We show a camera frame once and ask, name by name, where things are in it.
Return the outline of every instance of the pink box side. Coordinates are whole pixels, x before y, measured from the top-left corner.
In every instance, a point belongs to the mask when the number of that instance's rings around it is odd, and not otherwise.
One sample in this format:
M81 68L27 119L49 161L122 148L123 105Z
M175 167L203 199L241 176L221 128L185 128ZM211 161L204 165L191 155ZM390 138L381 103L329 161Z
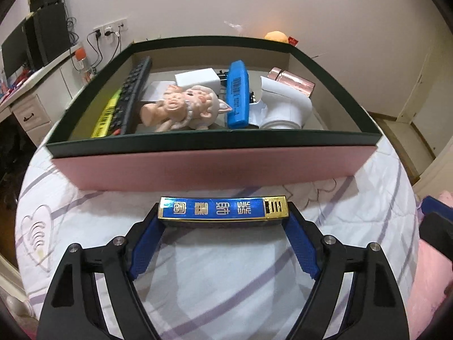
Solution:
M352 176L375 146L242 148L53 159L82 190L178 191L294 184Z

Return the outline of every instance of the red packet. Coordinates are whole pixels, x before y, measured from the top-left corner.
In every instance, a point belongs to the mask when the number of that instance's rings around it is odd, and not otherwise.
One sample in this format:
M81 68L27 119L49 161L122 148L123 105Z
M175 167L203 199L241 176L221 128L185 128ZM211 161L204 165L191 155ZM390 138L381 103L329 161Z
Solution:
M296 47L296 45L298 44L298 40L293 38L293 37L288 37L288 43L294 47Z

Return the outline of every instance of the blue gripper pad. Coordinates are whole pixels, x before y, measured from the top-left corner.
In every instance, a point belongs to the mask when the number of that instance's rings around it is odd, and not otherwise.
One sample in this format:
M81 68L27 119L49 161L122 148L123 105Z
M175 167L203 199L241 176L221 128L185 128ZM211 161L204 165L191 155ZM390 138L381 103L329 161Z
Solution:
M148 268L164 230L164 224L155 216L132 252L132 264L129 270L132 280L135 280L139 274L145 272Z
M429 215L432 212L437 213L439 216L450 220L453 222L453 208L447 206L446 204L440 202L436 198L427 196L422 201L422 212L423 215Z
M321 270L316 263L316 250L292 213L289 214L288 220L284 222L283 229L302 271L309 274L312 279L318 279Z

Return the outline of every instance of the white charger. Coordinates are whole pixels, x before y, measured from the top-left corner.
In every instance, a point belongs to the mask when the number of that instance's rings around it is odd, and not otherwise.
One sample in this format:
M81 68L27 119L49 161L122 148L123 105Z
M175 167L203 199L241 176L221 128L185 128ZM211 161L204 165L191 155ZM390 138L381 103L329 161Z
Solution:
M176 85L184 90L193 86L204 86L211 88L216 95L220 94L220 78L214 69L201 69L175 74Z
M267 111L263 111L260 129L302 129L313 110L311 100L299 90L263 76L261 88Z

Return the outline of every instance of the metal screw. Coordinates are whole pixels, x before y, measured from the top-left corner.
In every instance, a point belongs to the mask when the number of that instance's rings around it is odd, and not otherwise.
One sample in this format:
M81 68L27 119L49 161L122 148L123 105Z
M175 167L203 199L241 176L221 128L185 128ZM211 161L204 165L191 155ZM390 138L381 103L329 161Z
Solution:
M337 242L337 240L335 239L335 237L333 237L332 235L326 235L324 237L324 241L326 242L326 244L328 245L333 245Z
M115 237L113 238L113 245L123 245L125 241L124 237Z
M79 250L79 245L74 243L69 246L69 251L71 253L77 252Z
M378 252L381 250L381 246L379 245L379 243L371 243L370 248L371 248L371 250L373 250L375 252Z

